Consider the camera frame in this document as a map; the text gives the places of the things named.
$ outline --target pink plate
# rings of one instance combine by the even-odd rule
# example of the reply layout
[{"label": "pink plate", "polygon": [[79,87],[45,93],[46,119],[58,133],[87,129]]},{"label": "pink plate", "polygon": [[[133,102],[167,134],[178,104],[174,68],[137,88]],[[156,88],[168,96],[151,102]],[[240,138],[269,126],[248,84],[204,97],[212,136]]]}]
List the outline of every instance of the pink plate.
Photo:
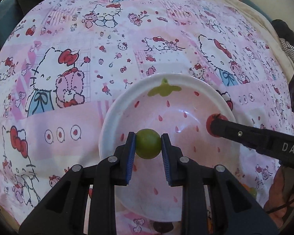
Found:
[{"label": "pink plate", "polygon": [[[178,87],[169,87],[171,93],[156,88],[163,86],[163,79]],[[155,95],[150,96],[152,89]],[[182,74],[154,74],[135,83],[109,109],[99,139],[100,158],[113,155],[129,132],[150,128],[160,135],[168,133],[172,145],[200,165],[223,164],[235,173],[239,144],[208,134],[206,120],[214,113],[235,122],[225,100],[203,81]],[[129,185],[116,186],[115,194],[126,208],[151,220],[181,220],[182,188],[168,186],[161,154],[151,160],[136,155]]]}]

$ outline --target striped fabric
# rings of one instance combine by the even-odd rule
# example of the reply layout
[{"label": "striped fabric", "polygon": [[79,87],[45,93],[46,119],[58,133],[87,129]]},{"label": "striped fabric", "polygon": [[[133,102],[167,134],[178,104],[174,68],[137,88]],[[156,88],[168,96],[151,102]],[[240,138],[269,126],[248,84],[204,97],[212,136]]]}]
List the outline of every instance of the striped fabric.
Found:
[{"label": "striped fabric", "polygon": [[283,38],[279,38],[282,46],[282,50],[286,53],[286,55],[292,59],[294,63],[294,46],[292,46],[288,41]]}]

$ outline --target hello kitty tablecloth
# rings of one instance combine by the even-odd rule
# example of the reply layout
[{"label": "hello kitty tablecloth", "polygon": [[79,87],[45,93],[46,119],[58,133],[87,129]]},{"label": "hello kitty tablecloth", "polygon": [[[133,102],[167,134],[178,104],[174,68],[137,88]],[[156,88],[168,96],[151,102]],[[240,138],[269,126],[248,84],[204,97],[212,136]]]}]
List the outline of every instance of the hello kitty tablecloth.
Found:
[{"label": "hello kitty tablecloth", "polygon": [[[0,205],[19,224],[74,164],[99,162],[114,100],[155,73],[211,85],[238,123],[294,133],[288,84],[270,46],[213,0],[45,0],[0,52]],[[260,205],[278,161],[241,146],[235,175]],[[154,234],[117,214],[119,234]]]}]

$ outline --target strawberry plate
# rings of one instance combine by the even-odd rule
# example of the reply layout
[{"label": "strawberry plate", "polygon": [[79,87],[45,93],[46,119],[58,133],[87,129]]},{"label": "strawberry plate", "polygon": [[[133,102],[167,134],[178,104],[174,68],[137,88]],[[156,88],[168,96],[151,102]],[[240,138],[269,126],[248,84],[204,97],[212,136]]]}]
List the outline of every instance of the strawberry plate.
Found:
[{"label": "strawberry plate", "polygon": [[[200,165],[223,164],[235,173],[240,145],[211,136],[210,115],[235,118],[222,96],[205,82],[188,75],[159,73],[140,80],[119,96],[109,109],[99,138],[99,154],[113,155],[129,132],[144,128],[168,133],[171,144]],[[159,222],[181,220],[182,188],[169,187],[162,155],[145,160],[135,155],[132,179],[116,186],[115,195],[132,212]]]}]

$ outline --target green object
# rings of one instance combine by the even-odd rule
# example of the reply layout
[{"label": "green object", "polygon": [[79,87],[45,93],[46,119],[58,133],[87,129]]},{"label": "green object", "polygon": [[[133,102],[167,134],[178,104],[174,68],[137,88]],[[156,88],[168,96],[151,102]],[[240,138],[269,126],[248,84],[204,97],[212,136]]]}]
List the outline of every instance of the green object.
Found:
[{"label": "green object", "polygon": [[256,199],[257,197],[257,190],[254,187],[251,187],[249,193]]},{"label": "green object", "polygon": [[159,94],[162,97],[170,95],[173,91],[179,92],[182,88],[179,86],[172,86],[168,83],[166,78],[163,78],[160,86],[156,86],[148,92],[148,96],[155,96]]},{"label": "green object", "polygon": [[136,154],[143,159],[152,159],[161,151],[161,137],[152,129],[142,129],[136,134]]}]

